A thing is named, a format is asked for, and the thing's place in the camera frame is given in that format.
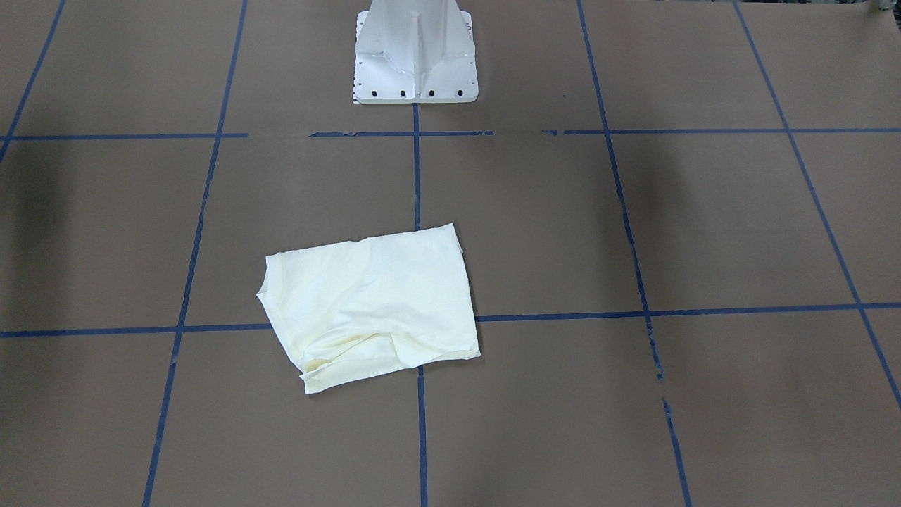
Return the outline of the white pedestal column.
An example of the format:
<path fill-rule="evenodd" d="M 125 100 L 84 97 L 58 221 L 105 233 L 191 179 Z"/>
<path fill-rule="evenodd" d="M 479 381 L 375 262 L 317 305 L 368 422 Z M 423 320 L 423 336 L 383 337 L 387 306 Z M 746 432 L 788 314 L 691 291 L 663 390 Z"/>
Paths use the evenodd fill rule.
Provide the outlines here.
<path fill-rule="evenodd" d="M 358 105 L 466 104 L 479 97 L 471 14 L 456 1 L 373 1 L 355 23 Z"/>

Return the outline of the cream long sleeve cat shirt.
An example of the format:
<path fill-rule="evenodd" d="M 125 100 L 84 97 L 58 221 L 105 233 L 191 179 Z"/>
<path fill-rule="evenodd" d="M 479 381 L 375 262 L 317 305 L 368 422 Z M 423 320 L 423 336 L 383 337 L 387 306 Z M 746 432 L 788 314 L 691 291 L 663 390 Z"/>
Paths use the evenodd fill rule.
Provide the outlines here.
<path fill-rule="evenodd" d="M 306 394 L 481 354 L 453 223 L 280 251 L 257 297 Z"/>

